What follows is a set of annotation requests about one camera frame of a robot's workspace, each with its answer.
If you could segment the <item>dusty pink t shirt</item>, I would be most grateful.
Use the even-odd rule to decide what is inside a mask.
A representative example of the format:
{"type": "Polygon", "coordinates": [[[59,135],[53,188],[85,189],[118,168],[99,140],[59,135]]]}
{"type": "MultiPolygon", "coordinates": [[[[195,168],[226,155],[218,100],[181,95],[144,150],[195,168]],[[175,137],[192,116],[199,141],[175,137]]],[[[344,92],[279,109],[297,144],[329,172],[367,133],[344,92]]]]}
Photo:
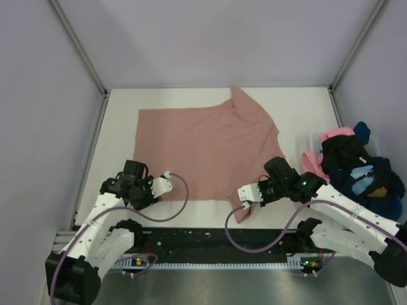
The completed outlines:
{"type": "Polygon", "coordinates": [[[284,154],[272,117],[243,89],[211,107],[141,109],[133,159],[154,177],[166,171],[183,177],[163,201],[227,201],[240,204],[238,189],[265,174],[264,164],[284,154]]]}

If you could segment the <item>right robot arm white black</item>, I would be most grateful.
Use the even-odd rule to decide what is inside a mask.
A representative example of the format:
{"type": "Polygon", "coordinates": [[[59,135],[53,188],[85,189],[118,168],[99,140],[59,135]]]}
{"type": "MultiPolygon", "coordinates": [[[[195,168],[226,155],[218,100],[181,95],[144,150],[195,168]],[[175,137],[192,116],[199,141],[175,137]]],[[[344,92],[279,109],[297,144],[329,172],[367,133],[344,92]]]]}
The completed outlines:
{"type": "Polygon", "coordinates": [[[406,286],[406,224],[384,218],[354,202],[314,173],[299,174],[281,157],[264,165],[268,178],[254,186],[261,206],[289,198],[327,215],[341,224],[342,233],[330,238],[320,224],[297,235],[298,246],[306,251],[315,247],[340,251],[344,241],[349,256],[373,267],[390,284],[406,286]]]}

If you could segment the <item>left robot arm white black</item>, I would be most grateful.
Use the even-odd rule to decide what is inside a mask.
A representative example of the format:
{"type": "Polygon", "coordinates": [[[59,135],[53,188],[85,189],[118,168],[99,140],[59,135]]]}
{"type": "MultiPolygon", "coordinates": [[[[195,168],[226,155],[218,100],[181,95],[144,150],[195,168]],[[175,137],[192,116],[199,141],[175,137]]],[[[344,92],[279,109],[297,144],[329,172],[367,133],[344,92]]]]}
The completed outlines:
{"type": "Polygon", "coordinates": [[[93,304],[104,277],[128,251],[149,264],[146,237],[134,218],[173,189],[170,178],[170,172],[153,177],[146,164],[127,160],[122,171],[102,183],[80,228],[62,250],[46,259],[52,304],[57,300],[93,304]]]}

